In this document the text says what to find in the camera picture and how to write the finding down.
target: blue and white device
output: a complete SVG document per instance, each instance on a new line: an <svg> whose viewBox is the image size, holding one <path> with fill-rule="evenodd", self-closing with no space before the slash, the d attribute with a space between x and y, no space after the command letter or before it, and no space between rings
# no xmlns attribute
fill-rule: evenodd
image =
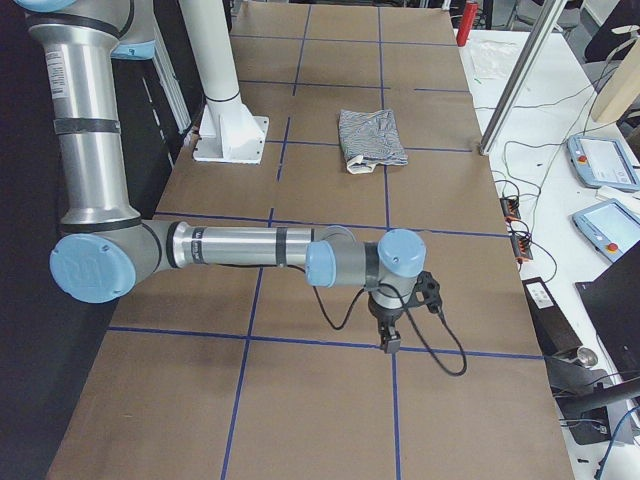
<svg viewBox="0 0 640 480"><path fill-rule="evenodd" d="M611 262L640 241L640 219L615 199L574 213L573 221Z"/></svg>
<svg viewBox="0 0 640 480"><path fill-rule="evenodd" d="M574 135L567 147L571 163L587 187L606 185L625 192L640 191L640 180L618 140Z"/></svg>

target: white metal base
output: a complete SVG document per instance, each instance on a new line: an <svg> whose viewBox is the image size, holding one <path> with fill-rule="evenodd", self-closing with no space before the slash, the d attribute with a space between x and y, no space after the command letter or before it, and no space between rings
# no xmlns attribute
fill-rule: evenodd
<svg viewBox="0 0 640 480"><path fill-rule="evenodd" d="M259 164L262 160L268 117L251 115L242 105L241 125L225 125L224 116L220 116L220 132L216 131L209 105L205 105L200 125L200 140L193 152L193 158L201 162L250 163Z"/></svg>

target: white table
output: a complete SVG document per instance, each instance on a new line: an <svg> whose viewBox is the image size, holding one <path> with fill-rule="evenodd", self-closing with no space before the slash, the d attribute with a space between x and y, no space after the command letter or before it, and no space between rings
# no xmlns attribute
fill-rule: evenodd
<svg viewBox="0 0 640 480"><path fill-rule="evenodd" d="M507 77L478 78L476 65L478 62L491 59L496 67L509 71L524 45L527 33L472 30L467 46L460 49L460 55L467 75L470 91L473 95L476 114L481 130L484 131L495 107ZM504 55L489 53L487 47L503 51ZM526 89L517 100L516 105L540 105L554 103L587 87L589 81L580 64L575 59L569 46L560 34L553 34L548 40L540 59L533 67ZM535 109L516 108L500 133L498 141L490 152L490 162L495 179L504 178L506 173L503 160L503 149L507 141L516 140L530 145L545 143L561 143L571 133L579 133L585 128L587 114L595 95L591 87L575 97L557 105ZM570 130L570 126L579 119ZM599 127L589 121L587 129ZM610 125L590 135L623 139L615 125ZM626 142L623 142L627 153L634 159ZM507 150L507 162L510 172L525 180L540 184L545 174L546 181L542 187L534 226L534 240L550 251L558 262L558 272L547 286L558 305L568 318L582 343L598 354L599 363L596 368L612 372L608 356L601 348L595 329L582 305L574 282L591 281L600 275L609 263L598 254L590 243L577 231L570 215L578 210L595 205L595 190L584 188L577 179L569 162L566 147L548 146L531 149L511 144ZM533 186L516 182L521 193L536 193ZM504 183L497 184L498 192ZM507 186L507 194L514 193ZM521 200L520 212L529 226L533 225L533 197ZM545 253L533 247L534 261L525 263L521 270L522 279L536 276L544 280L553 272L553 263ZM606 443L580 446L571 434L565 430L565 440L571 458L574 475L577 480L592 479L597 469L597 462L602 458ZM588 460L579 463L577 459ZM640 478L640 447L616 446L607 462L603 480L636 480Z"/></svg>

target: red object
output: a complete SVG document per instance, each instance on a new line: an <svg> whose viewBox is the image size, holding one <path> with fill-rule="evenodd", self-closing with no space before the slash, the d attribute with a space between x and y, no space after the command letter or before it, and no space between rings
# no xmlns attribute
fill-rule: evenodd
<svg viewBox="0 0 640 480"><path fill-rule="evenodd" d="M458 27L458 36L456 37L456 42L459 47L464 47L467 44L467 38L469 38L469 32L476 19L476 13L478 13L478 2L476 0L467 0L464 13L462 14L462 20Z"/></svg>

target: striped cloth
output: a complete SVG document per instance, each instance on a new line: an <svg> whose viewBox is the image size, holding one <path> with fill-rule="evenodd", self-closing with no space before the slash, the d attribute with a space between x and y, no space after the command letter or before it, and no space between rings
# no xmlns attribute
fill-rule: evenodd
<svg viewBox="0 0 640 480"><path fill-rule="evenodd" d="M340 110L340 145L349 173L371 173L376 165L406 165L393 110L373 113Z"/></svg>

